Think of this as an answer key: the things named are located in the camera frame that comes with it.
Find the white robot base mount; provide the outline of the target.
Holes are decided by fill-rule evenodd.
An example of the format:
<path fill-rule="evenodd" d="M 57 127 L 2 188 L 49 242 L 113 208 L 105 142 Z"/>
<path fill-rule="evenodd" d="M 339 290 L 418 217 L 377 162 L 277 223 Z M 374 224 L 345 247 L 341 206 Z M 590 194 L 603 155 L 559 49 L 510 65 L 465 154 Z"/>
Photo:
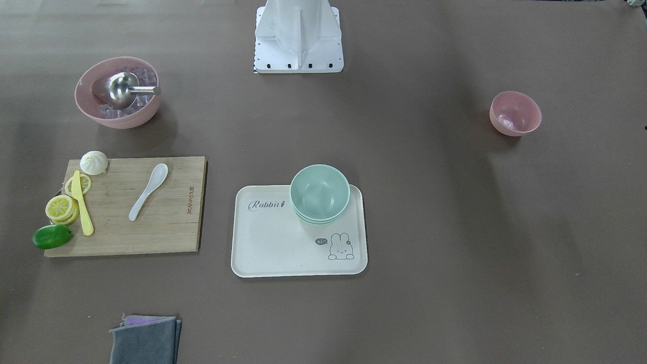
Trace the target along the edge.
<path fill-rule="evenodd" d="M 256 10 L 254 72 L 344 69 L 340 14 L 328 1 L 267 1 Z"/>

